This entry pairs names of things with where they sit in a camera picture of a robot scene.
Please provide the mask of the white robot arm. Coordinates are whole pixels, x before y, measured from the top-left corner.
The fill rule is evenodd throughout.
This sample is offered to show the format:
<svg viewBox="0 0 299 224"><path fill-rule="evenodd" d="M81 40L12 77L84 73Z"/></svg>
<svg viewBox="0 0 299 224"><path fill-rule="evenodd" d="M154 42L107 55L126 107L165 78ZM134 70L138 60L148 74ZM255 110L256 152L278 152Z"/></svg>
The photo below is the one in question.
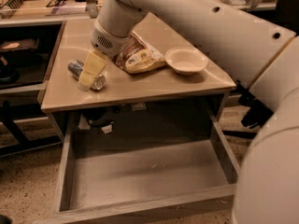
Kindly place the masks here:
<svg viewBox="0 0 299 224"><path fill-rule="evenodd" d="M109 56L147 13L238 80L272 117L241 165L233 224L299 224L299 78L294 32L215 0L86 0L93 47Z"/></svg>

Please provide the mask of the white gripper with vents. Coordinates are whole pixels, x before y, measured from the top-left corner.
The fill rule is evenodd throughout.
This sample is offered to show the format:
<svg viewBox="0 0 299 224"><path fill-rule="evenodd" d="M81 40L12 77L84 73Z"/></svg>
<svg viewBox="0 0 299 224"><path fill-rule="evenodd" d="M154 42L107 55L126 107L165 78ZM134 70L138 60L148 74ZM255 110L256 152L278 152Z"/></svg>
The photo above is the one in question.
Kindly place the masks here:
<svg viewBox="0 0 299 224"><path fill-rule="evenodd" d="M107 56L117 55L128 38L128 28L115 22L105 24L97 18L91 31L91 43L95 49L91 51L83 66L78 80L78 86L87 91L107 64Z"/></svg>

